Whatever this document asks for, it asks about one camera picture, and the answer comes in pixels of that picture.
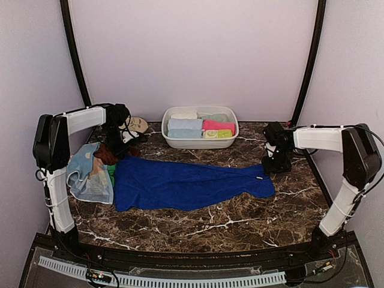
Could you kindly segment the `royal blue microfiber towel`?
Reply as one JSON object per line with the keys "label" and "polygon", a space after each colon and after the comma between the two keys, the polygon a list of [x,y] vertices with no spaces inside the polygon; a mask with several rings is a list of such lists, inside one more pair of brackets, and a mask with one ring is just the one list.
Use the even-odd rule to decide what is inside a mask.
{"label": "royal blue microfiber towel", "polygon": [[116,167],[114,192],[119,212],[130,208],[193,211],[242,193],[268,198],[275,195],[275,187],[260,164],[232,168],[126,157]]}

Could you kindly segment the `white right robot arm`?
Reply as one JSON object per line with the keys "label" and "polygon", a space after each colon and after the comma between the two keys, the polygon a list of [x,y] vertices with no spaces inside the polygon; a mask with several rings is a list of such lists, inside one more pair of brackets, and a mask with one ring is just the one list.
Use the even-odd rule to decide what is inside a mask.
{"label": "white right robot arm", "polygon": [[321,234],[336,235],[353,217],[361,200],[378,184],[382,168],[377,147],[382,139],[364,123],[355,125],[316,125],[284,128],[271,122],[263,129],[266,156],[262,166],[266,174],[289,172],[289,154],[295,150],[324,150],[343,156],[343,180],[339,192],[319,224]]}

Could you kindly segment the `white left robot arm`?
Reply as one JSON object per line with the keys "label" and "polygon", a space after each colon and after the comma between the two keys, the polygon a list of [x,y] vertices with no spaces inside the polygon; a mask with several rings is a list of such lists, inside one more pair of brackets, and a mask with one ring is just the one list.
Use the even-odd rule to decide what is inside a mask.
{"label": "white left robot arm", "polygon": [[89,128],[103,126],[106,146],[112,154],[122,159],[129,150],[122,133],[129,132],[126,120],[130,111],[124,104],[99,104],[58,115],[41,115],[38,120],[32,153],[43,175],[46,206],[50,225],[61,234],[73,234],[76,225],[70,211],[65,180],[70,161],[70,136]]}

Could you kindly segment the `floral ceramic plate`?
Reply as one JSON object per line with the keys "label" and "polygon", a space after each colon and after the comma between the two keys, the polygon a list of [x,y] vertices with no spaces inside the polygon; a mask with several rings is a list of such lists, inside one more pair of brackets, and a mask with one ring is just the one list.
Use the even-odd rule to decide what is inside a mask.
{"label": "floral ceramic plate", "polygon": [[148,130],[149,125],[148,123],[141,117],[131,117],[128,125],[128,129],[130,131],[135,131],[138,133],[146,133]]}

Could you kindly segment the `light blue rolled towel front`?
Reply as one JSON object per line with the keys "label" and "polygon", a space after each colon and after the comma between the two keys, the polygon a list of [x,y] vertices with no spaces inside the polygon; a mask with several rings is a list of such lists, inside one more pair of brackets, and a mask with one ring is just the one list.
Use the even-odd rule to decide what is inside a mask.
{"label": "light blue rolled towel front", "polygon": [[169,138],[175,139],[201,139],[202,130],[194,129],[171,129],[167,135]]}

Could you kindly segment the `light blue rolled towel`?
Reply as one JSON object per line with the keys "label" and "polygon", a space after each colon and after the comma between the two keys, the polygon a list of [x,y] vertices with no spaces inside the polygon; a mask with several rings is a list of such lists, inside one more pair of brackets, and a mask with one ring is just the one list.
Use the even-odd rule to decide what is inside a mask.
{"label": "light blue rolled towel", "polygon": [[170,119],[167,127],[171,129],[194,129],[201,130],[203,125],[202,119]]}
{"label": "light blue rolled towel", "polygon": [[202,130],[194,129],[171,129],[167,135],[169,138],[175,139],[201,139]]}

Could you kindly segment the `light blue rolled towel rear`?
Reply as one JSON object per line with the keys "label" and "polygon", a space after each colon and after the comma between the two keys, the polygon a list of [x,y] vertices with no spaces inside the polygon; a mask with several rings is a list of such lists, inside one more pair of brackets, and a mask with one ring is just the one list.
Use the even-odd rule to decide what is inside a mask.
{"label": "light blue rolled towel rear", "polygon": [[171,129],[194,129],[201,130],[203,125],[202,119],[170,119],[167,127]]}

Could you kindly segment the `sage green rolled towel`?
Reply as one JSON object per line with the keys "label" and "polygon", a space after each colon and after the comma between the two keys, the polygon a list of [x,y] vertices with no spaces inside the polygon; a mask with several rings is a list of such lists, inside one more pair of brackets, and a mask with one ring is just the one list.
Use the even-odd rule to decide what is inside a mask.
{"label": "sage green rolled towel", "polygon": [[207,113],[198,113],[198,118],[205,120],[212,120],[216,122],[229,122],[229,118],[225,113],[214,113],[214,114],[207,114]]}

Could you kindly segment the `lime lemon print towel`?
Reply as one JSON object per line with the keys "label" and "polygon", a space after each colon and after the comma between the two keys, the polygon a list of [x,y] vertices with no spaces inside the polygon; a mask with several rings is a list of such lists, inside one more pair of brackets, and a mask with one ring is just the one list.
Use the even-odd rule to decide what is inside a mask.
{"label": "lime lemon print towel", "polygon": [[232,130],[205,130],[204,139],[227,139],[233,136]]}

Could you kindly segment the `white rolled towel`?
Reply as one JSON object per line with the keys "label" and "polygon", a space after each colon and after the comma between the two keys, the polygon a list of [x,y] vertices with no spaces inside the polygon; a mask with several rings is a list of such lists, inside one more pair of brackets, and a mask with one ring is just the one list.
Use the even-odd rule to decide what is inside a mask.
{"label": "white rolled towel", "polygon": [[170,116],[171,119],[197,119],[198,115],[196,112],[183,112],[183,113],[174,113]]}

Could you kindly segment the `pink rolled towel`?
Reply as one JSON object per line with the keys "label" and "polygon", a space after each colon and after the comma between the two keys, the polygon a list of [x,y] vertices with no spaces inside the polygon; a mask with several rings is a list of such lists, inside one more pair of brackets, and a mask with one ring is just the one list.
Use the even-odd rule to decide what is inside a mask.
{"label": "pink rolled towel", "polygon": [[203,121],[202,125],[203,130],[231,130],[233,134],[236,131],[236,125],[232,122],[218,122],[211,119],[206,119]]}

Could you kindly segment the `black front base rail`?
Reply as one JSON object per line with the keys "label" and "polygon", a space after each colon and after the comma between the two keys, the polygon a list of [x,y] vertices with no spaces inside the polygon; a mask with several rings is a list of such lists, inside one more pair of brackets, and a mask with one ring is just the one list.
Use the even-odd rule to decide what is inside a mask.
{"label": "black front base rail", "polygon": [[59,260],[76,264],[90,263],[96,268],[116,268],[128,271],[139,268],[160,270],[222,270],[261,266],[264,270],[285,270],[290,274],[304,276],[304,268],[309,264],[318,265],[328,258],[337,260],[337,271],[346,275],[363,274],[367,276],[367,264],[354,232],[337,235],[333,243],[315,251],[311,243],[301,243],[287,247],[267,248],[252,251],[229,253],[158,253],[133,251],[79,243],[77,246],[84,256],[75,257],[69,248],[63,248],[54,237],[37,233],[29,250],[23,269],[21,282],[24,283],[37,267],[38,254],[46,253]]}

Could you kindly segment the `black left corner post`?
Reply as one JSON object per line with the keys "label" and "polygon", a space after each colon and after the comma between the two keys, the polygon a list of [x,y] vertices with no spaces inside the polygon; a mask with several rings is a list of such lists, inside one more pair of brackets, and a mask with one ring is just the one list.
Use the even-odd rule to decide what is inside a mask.
{"label": "black left corner post", "polygon": [[75,73],[80,94],[82,96],[83,104],[85,107],[88,107],[92,105],[92,101],[86,86],[85,77],[83,74],[82,65],[80,63],[79,53],[77,50],[76,39],[71,19],[70,3],[68,0],[60,0],[59,3],[61,7],[62,21],[64,25],[65,36],[67,39],[67,45],[71,57],[73,70]]}

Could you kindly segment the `black corner post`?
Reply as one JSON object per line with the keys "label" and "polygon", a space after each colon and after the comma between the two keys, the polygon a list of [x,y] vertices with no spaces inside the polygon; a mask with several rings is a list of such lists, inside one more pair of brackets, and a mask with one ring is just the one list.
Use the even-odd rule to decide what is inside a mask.
{"label": "black corner post", "polygon": [[314,66],[316,63],[317,53],[319,49],[320,39],[322,35],[323,22],[325,18],[327,0],[318,0],[316,18],[314,22],[313,35],[311,38],[310,50],[308,53],[307,64],[305,67],[301,87],[299,90],[298,98],[295,104],[292,118],[290,120],[291,126],[296,126],[299,122],[301,112],[304,107],[307,92],[310,86],[311,77],[313,75]]}
{"label": "black corner post", "polygon": [[65,36],[67,39],[67,45],[71,57],[73,70],[75,73],[80,94],[82,96],[83,104],[85,107],[88,107],[92,105],[92,101],[86,86],[85,77],[83,74],[82,65],[80,63],[79,53],[77,50],[76,39],[71,19],[70,3],[68,0],[60,0],[59,3],[61,7],[62,21],[64,25]]}

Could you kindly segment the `black right corner post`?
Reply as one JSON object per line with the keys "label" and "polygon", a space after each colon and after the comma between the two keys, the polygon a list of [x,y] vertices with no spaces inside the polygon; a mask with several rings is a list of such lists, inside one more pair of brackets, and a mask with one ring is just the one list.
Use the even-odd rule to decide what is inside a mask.
{"label": "black right corner post", "polygon": [[292,118],[290,120],[291,126],[296,126],[299,122],[301,112],[304,107],[307,92],[310,86],[311,77],[313,75],[314,66],[316,63],[317,53],[319,49],[320,39],[322,35],[323,22],[325,18],[327,0],[318,0],[316,18],[314,22],[313,35],[311,38],[310,50],[308,53],[307,64],[305,67],[301,87],[299,90],[298,98],[295,104]]}

